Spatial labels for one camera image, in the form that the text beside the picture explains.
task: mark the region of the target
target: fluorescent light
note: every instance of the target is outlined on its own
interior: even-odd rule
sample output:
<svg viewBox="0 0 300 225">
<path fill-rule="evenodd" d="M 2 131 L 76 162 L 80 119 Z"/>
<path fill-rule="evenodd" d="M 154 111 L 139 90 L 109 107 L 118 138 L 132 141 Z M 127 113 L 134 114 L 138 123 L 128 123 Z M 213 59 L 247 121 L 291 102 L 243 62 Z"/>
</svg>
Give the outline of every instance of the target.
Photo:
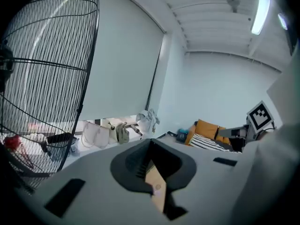
<svg viewBox="0 0 300 225">
<path fill-rule="evenodd" d="M 279 13 L 278 14 L 278 18 L 280 20 L 280 23 L 281 23 L 281 26 L 283 27 L 284 30 L 287 30 L 287 25 L 286 25 L 286 22 L 285 22 L 285 19 L 284 19 L 284 16 Z"/>
<path fill-rule="evenodd" d="M 259 0 L 255 20 L 251 30 L 253 34 L 259 35 L 261 33 L 263 24 L 268 15 L 269 7 L 270 0 Z"/>
</svg>

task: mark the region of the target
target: white tote bag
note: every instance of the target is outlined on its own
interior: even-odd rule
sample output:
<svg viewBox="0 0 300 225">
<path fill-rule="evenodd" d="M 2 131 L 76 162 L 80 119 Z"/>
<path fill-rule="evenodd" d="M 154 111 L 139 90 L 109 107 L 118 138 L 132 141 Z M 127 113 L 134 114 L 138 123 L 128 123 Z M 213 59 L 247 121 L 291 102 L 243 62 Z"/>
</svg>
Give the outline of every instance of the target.
<svg viewBox="0 0 300 225">
<path fill-rule="evenodd" d="M 81 142 L 85 147 L 97 146 L 101 149 L 108 145 L 109 141 L 109 129 L 99 126 L 95 123 L 86 122 L 83 133 L 81 136 Z"/>
<path fill-rule="evenodd" d="M 118 142 L 116 127 L 111 125 L 110 121 L 107 119 L 101 120 L 101 126 L 109 129 L 109 144 L 114 144 Z"/>
</svg>

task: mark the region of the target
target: black wire cage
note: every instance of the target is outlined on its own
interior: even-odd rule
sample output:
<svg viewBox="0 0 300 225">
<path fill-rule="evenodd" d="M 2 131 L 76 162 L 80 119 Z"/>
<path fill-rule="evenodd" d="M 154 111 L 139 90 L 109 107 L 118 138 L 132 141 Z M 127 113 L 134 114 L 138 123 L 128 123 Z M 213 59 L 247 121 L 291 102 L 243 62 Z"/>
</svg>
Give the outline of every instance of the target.
<svg viewBox="0 0 300 225">
<path fill-rule="evenodd" d="M 98 20 L 98 0 L 32 0 L 1 38 L 0 147 L 30 192 L 68 156 Z"/>
</svg>

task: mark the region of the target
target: white table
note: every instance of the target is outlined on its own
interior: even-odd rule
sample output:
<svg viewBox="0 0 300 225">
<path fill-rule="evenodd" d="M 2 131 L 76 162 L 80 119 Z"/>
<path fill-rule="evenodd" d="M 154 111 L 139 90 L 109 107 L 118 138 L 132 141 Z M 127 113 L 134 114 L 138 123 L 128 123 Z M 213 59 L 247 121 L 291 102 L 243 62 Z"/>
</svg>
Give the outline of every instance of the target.
<svg viewBox="0 0 300 225">
<path fill-rule="evenodd" d="M 132 141 L 136 141 L 136 140 L 140 140 L 142 138 L 142 136 L 140 136 L 139 134 L 137 134 L 132 128 L 127 128 L 127 131 L 129 132 L 129 142 L 132 142 Z M 81 142 L 81 135 L 75 135 L 74 137 L 76 138 L 79 138 L 78 140 L 78 149 L 79 149 L 79 152 L 80 152 L 80 155 L 79 156 L 73 156 L 72 154 L 70 154 L 66 161 L 65 161 L 65 164 L 63 166 L 62 169 L 66 168 L 67 166 L 69 166 L 70 164 L 72 164 L 73 162 L 75 162 L 77 159 L 85 156 L 85 155 L 88 155 L 90 153 L 93 153 L 93 152 L 97 152 L 97 151 L 101 151 L 101 150 L 104 150 L 104 149 L 109 149 L 109 148 L 112 148 L 112 147 L 115 147 L 115 146 L 118 146 L 119 143 L 116 142 L 114 144 L 108 144 L 104 149 L 100 149 L 99 147 L 97 146 L 92 146 L 90 148 L 88 147 L 85 147 L 83 146 L 82 142 Z"/>
</svg>

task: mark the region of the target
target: gray cloth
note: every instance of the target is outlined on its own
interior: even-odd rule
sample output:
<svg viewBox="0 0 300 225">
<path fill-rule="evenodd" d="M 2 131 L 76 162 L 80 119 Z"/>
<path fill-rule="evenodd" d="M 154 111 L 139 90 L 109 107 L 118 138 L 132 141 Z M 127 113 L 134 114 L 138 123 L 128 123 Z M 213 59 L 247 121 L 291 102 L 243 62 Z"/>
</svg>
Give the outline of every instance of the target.
<svg viewBox="0 0 300 225">
<path fill-rule="evenodd" d="M 129 132 L 125 128 L 126 124 L 127 124 L 126 122 L 120 123 L 116 127 L 117 139 L 119 144 L 129 142 Z"/>
<path fill-rule="evenodd" d="M 136 116 L 136 122 L 140 126 L 140 129 L 143 132 L 150 132 L 152 129 L 152 132 L 155 132 L 155 124 L 159 124 L 160 121 L 153 111 L 153 109 L 150 109 L 149 111 L 143 110 Z"/>
</svg>

